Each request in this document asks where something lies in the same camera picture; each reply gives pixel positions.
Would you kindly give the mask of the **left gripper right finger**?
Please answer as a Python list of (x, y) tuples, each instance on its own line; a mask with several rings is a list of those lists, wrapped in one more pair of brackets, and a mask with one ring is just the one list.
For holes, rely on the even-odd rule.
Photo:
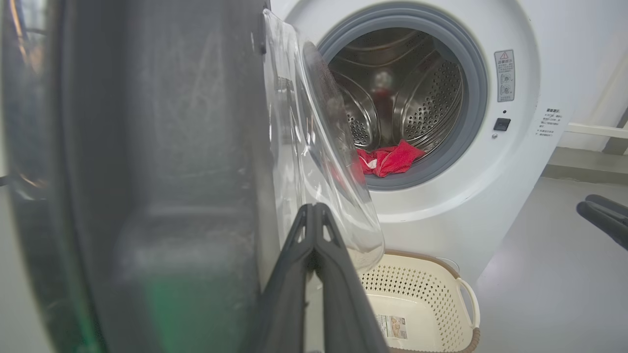
[(390, 350), (330, 208), (314, 204), (314, 270), (323, 284), (326, 353)]

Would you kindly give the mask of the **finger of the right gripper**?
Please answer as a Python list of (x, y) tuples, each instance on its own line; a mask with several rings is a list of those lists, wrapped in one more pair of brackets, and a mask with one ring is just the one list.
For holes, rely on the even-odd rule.
[[(576, 206), (577, 213), (585, 218), (585, 201)], [(628, 220), (587, 220), (608, 237), (619, 244), (624, 250), (628, 250)]]
[(585, 218), (587, 220), (626, 220), (628, 209), (601, 195), (588, 195), (585, 198)]

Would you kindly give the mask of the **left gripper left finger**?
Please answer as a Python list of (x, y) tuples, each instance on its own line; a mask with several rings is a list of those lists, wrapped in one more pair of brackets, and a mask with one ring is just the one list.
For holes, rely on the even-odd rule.
[(261, 297), (255, 323), (257, 353), (304, 351), (305, 288), (313, 240), (308, 237), (312, 204), (298, 210)]

